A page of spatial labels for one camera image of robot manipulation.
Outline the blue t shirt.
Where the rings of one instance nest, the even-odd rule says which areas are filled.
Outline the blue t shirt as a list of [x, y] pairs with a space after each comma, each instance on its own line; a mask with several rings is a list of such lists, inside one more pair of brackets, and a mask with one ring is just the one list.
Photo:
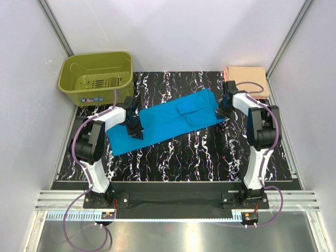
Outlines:
[[139, 112], [144, 128], [143, 139], [128, 135], [123, 125], [107, 131], [114, 156], [154, 145], [176, 136], [197, 131], [224, 122], [216, 117], [218, 107], [215, 95], [209, 89], [143, 109]]

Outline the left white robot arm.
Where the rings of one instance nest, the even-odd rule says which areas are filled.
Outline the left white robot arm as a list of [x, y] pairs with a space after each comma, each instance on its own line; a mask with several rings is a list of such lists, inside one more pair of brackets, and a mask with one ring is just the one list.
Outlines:
[[144, 129], [136, 108], [119, 104], [90, 117], [75, 117], [67, 149], [87, 178], [87, 203], [107, 208], [116, 202], [101, 160], [104, 138], [108, 130], [120, 124], [126, 126], [130, 137], [142, 140]]

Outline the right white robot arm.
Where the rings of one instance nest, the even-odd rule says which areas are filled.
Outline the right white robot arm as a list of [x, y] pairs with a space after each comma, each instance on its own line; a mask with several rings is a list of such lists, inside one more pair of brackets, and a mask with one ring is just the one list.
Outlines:
[[281, 140], [281, 120], [278, 106], [268, 106], [241, 91], [224, 95], [216, 115], [228, 117], [234, 110], [247, 116], [247, 141], [250, 158], [236, 202], [250, 208], [262, 201], [265, 192], [265, 175], [270, 157]]

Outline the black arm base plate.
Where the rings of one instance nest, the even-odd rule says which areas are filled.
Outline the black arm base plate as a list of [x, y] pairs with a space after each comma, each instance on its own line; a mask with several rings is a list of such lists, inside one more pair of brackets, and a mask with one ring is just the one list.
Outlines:
[[269, 209], [267, 195], [243, 202], [238, 191], [126, 191], [109, 190], [107, 198], [102, 199], [94, 193], [88, 193], [83, 200], [84, 208], [128, 209], [137, 206], [192, 206], [220, 207], [223, 209]]

